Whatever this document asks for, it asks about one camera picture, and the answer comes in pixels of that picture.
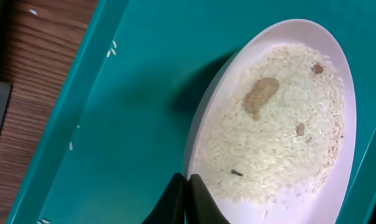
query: white bowl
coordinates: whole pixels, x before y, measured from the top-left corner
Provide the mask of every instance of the white bowl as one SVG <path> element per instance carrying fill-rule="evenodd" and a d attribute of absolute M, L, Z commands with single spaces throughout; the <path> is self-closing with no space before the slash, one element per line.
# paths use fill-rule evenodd
<path fill-rule="evenodd" d="M 240 52 L 233 55 L 218 71 L 204 94 L 193 119 L 188 136 L 183 174 L 189 178 L 191 174 L 200 173 L 193 170 L 193 159 L 203 121 L 211 105 L 219 99 L 227 97 L 235 88 L 235 75 L 247 68 L 253 61 L 275 44 L 300 42 L 317 49 L 322 55 L 330 56 L 330 60 L 344 82 L 344 106 L 346 126 L 344 141 L 339 157 L 322 187 L 318 196 L 304 195 L 300 199 L 289 202 L 286 206 L 250 205 L 247 202 L 232 203 L 232 200 L 214 196 L 218 208 L 231 223 L 335 223 L 351 173 L 355 150 L 356 136 L 356 103 L 354 84 L 347 59 L 337 40 L 322 26 L 304 19 L 290 19 L 274 24 L 254 37 Z M 263 219 L 264 211 L 268 216 Z"/>

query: green plastic tray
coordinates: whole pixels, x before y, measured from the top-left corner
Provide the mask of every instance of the green plastic tray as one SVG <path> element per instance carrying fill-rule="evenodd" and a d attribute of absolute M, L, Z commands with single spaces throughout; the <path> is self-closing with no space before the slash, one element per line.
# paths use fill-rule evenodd
<path fill-rule="evenodd" d="M 260 31 L 291 18 L 327 28 L 351 66 L 358 119 L 351 194 L 376 127 L 376 0 L 102 0 L 7 223 L 140 223 L 182 170 L 213 75 Z M 107 58 L 112 40 L 117 55 Z M 374 170 L 355 185 L 367 180 L 376 182 Z M 341 223 L 347 211 L 368 216 L 345 207 Z"/>

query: white rice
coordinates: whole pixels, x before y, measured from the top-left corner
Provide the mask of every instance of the white rice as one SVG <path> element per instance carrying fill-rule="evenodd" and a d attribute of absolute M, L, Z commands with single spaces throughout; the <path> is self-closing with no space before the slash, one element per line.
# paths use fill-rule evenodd
<path fill-rule="evenodd" d="M 312 71 L 316 63 L 323 73 Z M 242 102 L 265 77 L 276 78 L 280 87 L 254 120 Z M 267 203 L 282 188 L 310 180 L 316 194 L 337 159 L 344 130 L 342 79 L 329 57 L 303 44 L 277 45 L 236 78 L 238 88 L 204 121 L 193 169 L 213 195 L 234 202 Z M 303 136 L 296 133 L 299 123 L 305 124 Z"/>

